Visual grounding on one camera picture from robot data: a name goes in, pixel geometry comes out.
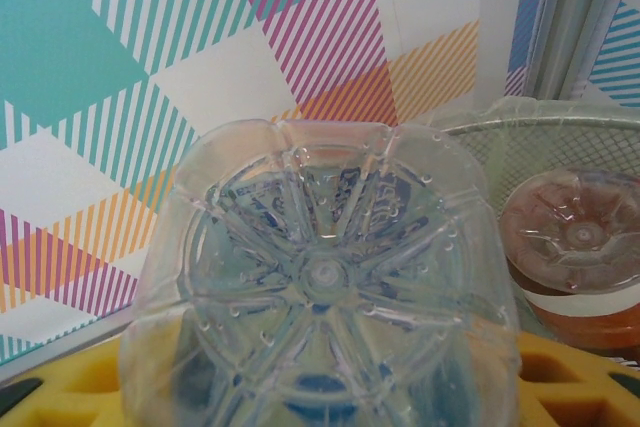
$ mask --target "clear plastic bottle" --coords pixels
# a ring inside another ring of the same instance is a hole
[[[422,126],[201,139],[123,336],[133,426],[517,422],[517,321],[482,171]]]
[[[516,189],[500,228],[514,280],[575,347],[640,362],[640,179],[561,168]]]

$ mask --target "patterned wallpaper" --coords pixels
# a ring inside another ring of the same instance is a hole
[[[0,0],[0,363],[131,302],[200,135],[469,103],[488,41],[517,92],[533,4],[507,65],[481,0]]]

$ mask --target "wire mesh basket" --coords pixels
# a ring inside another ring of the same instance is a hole
[[[478,159],[498,214],[521,183],[558,167],[640,175],[640,109],[505,97],[485,111],[436,109],[419,121],[454,136]],[[525,330],[553,337],[519,289],[516,301]]]

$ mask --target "yellow sponge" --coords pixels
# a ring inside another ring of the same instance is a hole
[[[621,386],[639,373],[531,334],[519,345],[521,427],[640,427],[639,394]],[[118,349],[114,339],[25,374],[43,383],[0,427],[124,427]]]

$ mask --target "water droplet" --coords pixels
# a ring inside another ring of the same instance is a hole
[[[267,334],[264,330],[260,332],[260,340],[262,340],[267,347],[271,347],[274,343],[273,337]]]
[[[364,315],[372,315],[375,311],[375,305],[372,302],[367,302],[360,306],[360,310]]]

